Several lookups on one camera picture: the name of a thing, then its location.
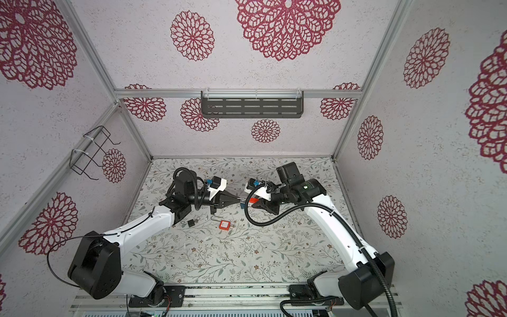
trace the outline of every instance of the floral tabletop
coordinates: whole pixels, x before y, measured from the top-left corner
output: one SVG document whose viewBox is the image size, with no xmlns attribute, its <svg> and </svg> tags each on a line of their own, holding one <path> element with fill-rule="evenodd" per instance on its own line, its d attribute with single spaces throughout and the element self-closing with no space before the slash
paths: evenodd
<svg viewBox="0 0 507 317">
<path fill-rule="evenodd" d="M 280 183 L 276 168 L 296 162 L 305 179 L 317 179 L 332 197 L 336 208 L 351 223 L 345 199 L 330 158 L 157 159 L 141 189 L 129 220 L 149 212 L 165 198 L 174 170 L 184 166 L 197 176 L 227 179 L 227 190 L 245 198 L 249 178 Z M 283 206 L 280 210 L 292 206 Z M 260 209 L 249 209 L 256 221 L 273 218 Z M 303 212 L 293 212 L 271 226 L 250 224 L 239 204 L 192 212 L 186 220 L 152 236 L 123 259 L 124 267 L 148 271 L 168 283 L 251 283 L 305 281 L 324 270 L 342 270 L 340 255 L 315 222 Z M 231 222 L 229 231 L 220 220 Z"/>
</svg>

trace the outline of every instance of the black mounting plate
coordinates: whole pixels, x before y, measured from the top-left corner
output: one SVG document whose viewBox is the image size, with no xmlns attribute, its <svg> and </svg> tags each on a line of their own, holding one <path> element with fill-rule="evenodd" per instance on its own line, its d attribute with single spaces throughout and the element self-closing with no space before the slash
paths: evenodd
<svg viewBox="0 0 507 317">
<path fill-rule="evenodd" d="M 171 298 L 171 304 L 169 307 L 181 307 L 183 305 L 183 299 L 185 298 L 185 286 L 164 286 L 166 294 Z M 143 297 L 134 296 L 130 298 L 128 306 L 130 308 L 142 308 L 142 307 L 150 307 L 147 304 L 147 301 L 143 300 Z M 167 307 L 167 299 L 164 298 L 164 301 L 158 307 Z"/>
<path fill-rule="evenodd" d="M 288 287 L 289 294 L 291 296 L 291 300 L 313 300 L 315 299 L 315 304 L 319 306 L 341 306 L 345 304 L 345 301 L 342 297 L 338 297 L 337 299 L 327 300 L 327 301 L 319 301 L 319 296 L 315 296 L 314 291 L 310 288 L 308 284 L 294 284 L 289 285 Z M 292 306 L 308 306 L 308 303 L 294 303 Z"/>
</svg>

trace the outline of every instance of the red flower pattern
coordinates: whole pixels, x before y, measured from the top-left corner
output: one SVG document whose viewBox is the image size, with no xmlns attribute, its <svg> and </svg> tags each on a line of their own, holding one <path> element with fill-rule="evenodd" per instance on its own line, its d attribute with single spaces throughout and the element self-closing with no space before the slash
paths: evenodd
<svg viewBox="0 0 507 317">
<path fill-rule="evenodd" d="M 236 0 L 237 20 L 252 48 L 280 61 L 308 54 L 340 11 L 339 0 Z"/>
<path fill-rule="evenodd" d="M 269 143 L 280 135 L 280 126 L 273 120 L 262 119 L 253 124 L 251 132 L 255 140 Z"/>
<path fill-rule="evenodd" d="M 481 146 L 481 156 L 492 158 L 507 173 L 507 30 L 500 45 L 481 63 L 481 73 L 469 88 L 471 105 L 468 135 Z"/>
<path fill-rule="evenodd" d="M 0 68 L 30 88 L 65 86 L 77 47 L 51 0 L 0 1 Z"/>
<path fill-rule="evenodd" d="M 371 160 L 379 154 L 384 141 L 383 137 L 384 132 L 379 118 L 375 116 L 367 117 L 361 124 L 357 134 L 357 148 L 365 160 Z"/>
<path fill-rule="evenodd" d="M 0 311 L 2 311 L 2 304 L 7 295 L 5 294 L 5 283 L 2 281 L 2 275 L 0 274 Z"/>
<path fill-rule="evenodd" d="M 18 245 L 27 253 L 47 254 L 52 246 L 72 237 L 77 222 L 78 210 L 72 198 L 65 193 L 56 193 L 31 228 L 19 239 Z"/>
<path fill-rule="evenodd" d="M 480 284 L 474 284 L 466 294 L 467 317 L 507 316 L 507 286 L 504 282 L 484 280 Z"/>
<path fill-rule="evenodd" d="M 407 85 L 417 89 L 432 81 L 444 66 L 450 45 L 449 34 L 438 27 L 421 36 L 405 62 L 403 75 Z"/>
<path fill-rule="evenodd" d="M 125 89 L 151 89 L 145 85 L 134 84 Z M 165 103 L 162 98 L 124 98 L 123 102 L 131 114 L 145 121 L 159 121 L 165 116 Z"/>
<path fill-rule="evenodd" d="M 127 163 L 122 152 L 117 149 L 110 149 L 102 159 L 102 171 L 105 178 L 112 183 L 118 183 L 125 176 Z"/>
<path fill-rule="evenodd" d="M 208 22 L 190 11 L 176 15 L 171 25 L 171 38 L 178 52 L 189 60 L 207 58 L 215 46 Z"/>
<path fill-rule="evenodd" d="M 382 230 L 391 238 L 400 238 L 407 229 L 405 207 L 396 197 L 385 196 L 380 201 L 377 218 Z"/>
<path fill-rule="evenodd" d="M 357 90 L 361 89 L 361 87 L 358 84 L 343 83 L 335 86 L 333 89 Z M 355 99 L 353 98 L 324 98 L 320 102 L 320 112 L 328 119 L 340 120 L 347 118 L 354 103 Z"/>
<path fill-rule="evenodd" d="M 207 119 L 202 116 L 201 99 L 192 98 L 182 104 L 180 110 L 183 121 L 196 131 L 210 131 L 218 126 L 219 119 Z"/>
</svg>

